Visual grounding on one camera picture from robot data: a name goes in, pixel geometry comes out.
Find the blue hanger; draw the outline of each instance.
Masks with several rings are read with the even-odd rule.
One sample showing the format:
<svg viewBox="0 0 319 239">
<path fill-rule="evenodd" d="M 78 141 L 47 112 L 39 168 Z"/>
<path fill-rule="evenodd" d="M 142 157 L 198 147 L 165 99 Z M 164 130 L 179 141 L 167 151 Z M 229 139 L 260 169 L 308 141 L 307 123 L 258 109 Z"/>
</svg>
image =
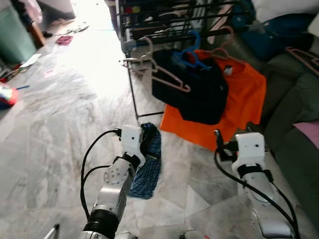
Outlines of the blue hanger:
<svg viewBox="0 0 319 239">
<path fill-rule="evenodd" d="M 190 31 L 189 33 L 193 34 L 195 36 L 195 45 L 194 46 L 191 46 L 185 50 L 182 50 L 181 52 L 173 52 L 173 56 L 177 57 L 179 59 L 180 62 L 182 62 L 183 64 L 185 64 L 186 66 L 190 66 L 190 67 L 193 67 L 193 68 L 196 68 L 197 66 L 201 66 L 202 68 L 204 68 L 205 70 L 210 70 L 210 67 L 209 66 L 206 66 L 204 63 L 202 63 L 196 53 L 194 52 L 194 50 L 198 49 L 199 48 L 199 45 L 200 45 L 200 35 L 198 34 L 197 31 Z M 185 61 L 183 60 L 183 55 L 186 53 L 186 52 L 189 52 L 190 54 L 192 54 L 195 58 L 195 64 L 192 64 L 192 63 L 189 63 L 188 61 Z"/>
</svg>

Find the white pillow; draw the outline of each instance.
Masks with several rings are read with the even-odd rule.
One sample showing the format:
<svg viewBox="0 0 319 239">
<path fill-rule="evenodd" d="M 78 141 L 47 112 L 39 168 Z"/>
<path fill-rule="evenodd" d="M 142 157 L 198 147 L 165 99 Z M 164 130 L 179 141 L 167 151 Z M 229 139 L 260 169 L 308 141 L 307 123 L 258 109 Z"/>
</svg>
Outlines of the white pillow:
<svg viewBox="0 0 319 239">
<path fill-rule="evenodd" d="M 290 13 L 318 13 L 319 0 L 252 0 L 257 19 L 268 21 Z"/>
</svg>

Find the marble floor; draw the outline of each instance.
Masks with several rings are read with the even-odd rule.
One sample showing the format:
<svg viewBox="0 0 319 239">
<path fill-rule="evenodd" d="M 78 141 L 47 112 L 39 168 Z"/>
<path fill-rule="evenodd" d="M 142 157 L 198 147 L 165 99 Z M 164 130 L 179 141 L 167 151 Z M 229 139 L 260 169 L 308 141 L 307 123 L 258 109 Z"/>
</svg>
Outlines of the marble floor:
<svg viewBox="0 0 319 239">
<path fill-rule="evenodd" d="M 79 196 L 85 151 L 103 131 L 138 125 L 108 10 L 102 2 L 86 2 L 93 2 L 86 9 L 95 14 L 82 17 L 91 26 L 69 46 L 56 45 L 58 36 L 48 40 L 39 60 L 9 82 L 30 87 L 19 91 L 12 109 L 0 112 L 0 238 L 41 239 L 55 223 L 60 223 L 60 239 L 78 238 L 85 225 Z M 45 77 L 52 69 L 59 74 Z M 133 81 L 140 113 L 163 110 L 163 103 L 151 96 L 149 75 L 134 76 Z M 154 116 L 140 123 L 159 125 L 160 120 Z M 140 239 L 177 239 L 192 227 L 211 239 L 254 239 L 247 200 L 237 196 L 236 184 L 215 167 L 213 153 L 161 133 L 162 171 L 154 196 L 128 198 L 118 232 L 131 231 Z M 120 153 L 117 138 L 107 136 L 92 150 L 87 169 L 109 164 Z M 302 238 L 319 238 L 269 153 L 266 161 L 295 205 Z M 229 163 L 223 166 L 230 170 Z M 90 207 L 102 175 L 102 170 L 95 172 L 87 181 Z"/>
</svg>

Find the clothing pile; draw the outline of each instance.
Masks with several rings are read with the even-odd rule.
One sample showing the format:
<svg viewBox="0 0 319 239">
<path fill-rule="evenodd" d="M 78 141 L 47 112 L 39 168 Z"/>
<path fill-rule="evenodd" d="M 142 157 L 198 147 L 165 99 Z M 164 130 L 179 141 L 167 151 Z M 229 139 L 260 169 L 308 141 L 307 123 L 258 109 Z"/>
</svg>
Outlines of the clothing pile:
<svg viewBox="0 0 319 239">
<path fill-rule="evenodd" d="M 162 130 L 214 151 L 215 129 L 229 141 L 238 128 L 244 129 L 250 121 L 259 123 L 266 94 L 263 75 L 246 62 L 233 58 L 222 60 L 204 50 L 194 53 L 209 70 L 192 68 L 176 60 L 173 51 L 154 52 L 153 58 L 189 85 L 191 91 L 183 92 L 153 80 L 152 94 L 167 103 Z M 187 53 L 184 60 L 194 63 L 195 57 Z M 163 72 L 154 73 L 154 76 L 176 84 Z"/>
</svg>

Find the black metal frame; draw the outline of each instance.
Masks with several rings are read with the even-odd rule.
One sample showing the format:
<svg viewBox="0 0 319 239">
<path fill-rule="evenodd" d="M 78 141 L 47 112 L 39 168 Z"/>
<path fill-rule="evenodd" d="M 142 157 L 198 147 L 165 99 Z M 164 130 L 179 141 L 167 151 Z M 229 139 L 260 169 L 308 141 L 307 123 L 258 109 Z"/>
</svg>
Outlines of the black metal frame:
<svg viewBox="0 0 319 239">
<path fill-rule="evenodd" d="M 233 0 L 233 1 L 228 1 L 228 2 L 215 2 L 213 1 L 212 3 L 207 3 L 208 0 L 204 0 L 205 4 L 198 4 L 196 5 L 196 0 L 189 0 L 188 3 L 194 3 L 193 5 L 189 4 L 189 6 L 183 6 L 183 7 L 175 7 L 174 9 L 160 9 L 160 10 L 145 10 L 141 12 L 134 12 L 134 13 L 124 13 L 124 7 L 126 6 L 143 6 L 144 4 L 156 4 L 159 2 L 163 2 L 163 0 L 116 0 L 116 10 L 117 10 L 117 21 L 118 21 L 118 28 L 119 28 L 119 39 L 121 40 L 121 44 L 125 41 L 128 41 L 132 38 L 132 29 L 138 29 L 138 28 L 145 28 L 145 27 L 164 27 L 166 24 L 170 25 L 172 23 L 179 23 L 181 22 L 181 25 L 174 25 L 174 27 L 182 27 L 180 30 L 176 30 L 174 33 L 175 35 L 167 35 L 165 32 L 161 33 L 152 33 L 152 34 L 147 34 L 147 37 L 149 37 L 153 44 L 163 44 L 163 43 L 170 43 L 170 42 L 182 42 L 182 46 L 186 40 L 193 40 L 194 36 L 188 34 L 188 29 L 191 26 L 191 21 L 194 20 L 201 20 L 203 19 L 203 24 L 202 24 L 202 31 L 200 33 L 200 36 L 202 38 L 202 47 L 206 44 L 205 38 L 208 36 L 216 36 L 216 35 L 224 35 L 224 34 L 229 34 L 229 31 L 227 29 L 219 29 L 215 31 L 208 31 L 207 29 L 207 20 L 209 18 L 217 18 L 217 17 L 223 17 L 223 16 L 233 16 L 233 15 L 247 15 L 251 17 L 250 12 L 246 9 L 245 5 L 240 1 L 240 0 Z M 173 4 L 181 4 L 181 0 L 170 0 L 170 3 Z M 226 4 L 240 4 L 242 9 L 244 9 L 243 12 L 229 12 L 229 13 L 224 13 L 224 14 L 212 14 L 208 15 L 208 8 L 209 7 L 218 7 L 221 5 L 226 5 Z M 148 22 L 136 22 L 136 23 L 129 23 L 125 22 L 125 18 L 131 17 L 131 16 L 139 16 L 141 14 L 161 14 L 161 13 L 168 13 L 172 11 L 177 11 L 177 10 L 187 10 L 189 15 L 193 14 L 193 11 L 196 8 L 202 8 L 204 9 L 204 16 L 195 16 L 195 17 L 175 17 L 174 19 L 171 20 L 151 20 Z M 243 32 L 247 31 L 248 27 L 242 27 L 242 28 L 236 28 L 234 29 L 234 32 Z M 137 42 L 137 45 L 146 45 L 147 43 L 145 41 L 139 41 L 138 39 L 135 39 Z M 127 51 L 125 49 L 122 49 L 126 57 L 128 58 L 130 56 L 130 49 Z M 135 100 L 135 94 L 134 94 L 134 89 L 133 89 L 133 82 L 132 82 L 132 77 L 130 70 L 128 69 L 128 75 L 129 75 L 129 82 L 130 82 L 130 88 L 131 88 L 131 93 L 132 93 L 132 98 L 133 98 L 133 105 L 134 105 L 134 111 L 135 111 L 135 117 L 138 120 L 141 117 L 146 117 L 146 116 L 153 116 L 153 115 L 160 115 L 163 114 L 163 112 L 154 112 L 154 113 L 149 113 L 149 114 L 143 114 L 140 115 L 138 114 L 137 110 L 137 104 Z"/>
</svg>

